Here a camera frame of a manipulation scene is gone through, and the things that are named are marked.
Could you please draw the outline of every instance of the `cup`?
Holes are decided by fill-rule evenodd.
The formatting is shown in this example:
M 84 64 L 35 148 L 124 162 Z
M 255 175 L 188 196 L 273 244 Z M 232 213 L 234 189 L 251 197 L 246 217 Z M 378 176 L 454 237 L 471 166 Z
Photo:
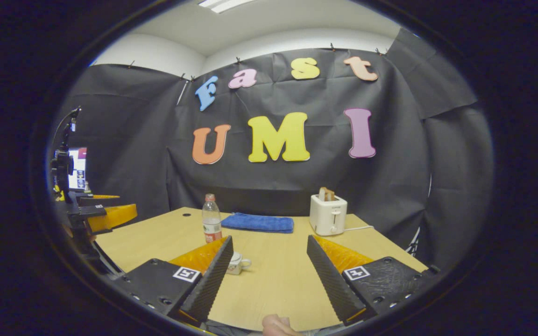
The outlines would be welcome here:
M 227 273 L 238 275 L 242 270 L 249 268 L 250 265 L 252 265 L 250 259 L 242 259 L 242 254 L 234 251 Z

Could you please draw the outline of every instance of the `plastic bottle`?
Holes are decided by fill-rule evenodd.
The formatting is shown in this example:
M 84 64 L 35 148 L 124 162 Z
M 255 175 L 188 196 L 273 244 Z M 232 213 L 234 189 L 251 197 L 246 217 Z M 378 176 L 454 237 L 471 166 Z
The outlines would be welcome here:
M 203 230 L 205 230 L 205 241 L 215 242 L 221 239 L 221 214 L 215 203 L 215 195 L 206 194 L 205 204 L 203 204 Z

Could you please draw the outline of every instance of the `wooden table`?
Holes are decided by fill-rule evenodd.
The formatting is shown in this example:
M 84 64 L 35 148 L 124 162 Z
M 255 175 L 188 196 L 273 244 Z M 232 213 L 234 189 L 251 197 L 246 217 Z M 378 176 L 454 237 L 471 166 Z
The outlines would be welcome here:
M 234 250 L 252 260 L 239 276 L 226 274 L 209 319 L 251 330 L 262 330 L 265 315 L 290 317 L 294 330 L 337 325 L 325 289 L 306 254 L 308 217 L 293 217 L 292 234 L 223 228 Z M 367 226 L 356 215 L 346 215 L 346 228 Z M 422 272 L 427 267 L 373 228 L 352 230 L 327 239 L 372 259 L 394 257 Z M 201 210 L 181 208 L 97 237 L 98 244 L 125 272 L 158 258 L 169 261 L 205 244 Z

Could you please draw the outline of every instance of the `toaster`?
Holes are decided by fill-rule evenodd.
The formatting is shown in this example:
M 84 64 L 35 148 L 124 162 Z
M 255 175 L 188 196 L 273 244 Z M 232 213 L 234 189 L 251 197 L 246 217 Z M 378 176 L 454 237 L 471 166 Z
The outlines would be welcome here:
M 344 232 L 348 202 L 335 196 L 335 201 L 322 201 L 318 195 L 310 197 L 310 225 L 320 236 Z

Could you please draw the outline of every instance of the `hand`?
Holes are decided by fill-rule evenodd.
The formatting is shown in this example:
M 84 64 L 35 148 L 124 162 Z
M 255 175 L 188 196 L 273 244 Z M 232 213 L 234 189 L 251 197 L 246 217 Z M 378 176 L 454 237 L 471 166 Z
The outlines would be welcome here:
M 279 317 L 277 314 L 267 315 L 263 318 L 263 336 L 303 336 L 303 334 L 290 328 L 288 317 Z

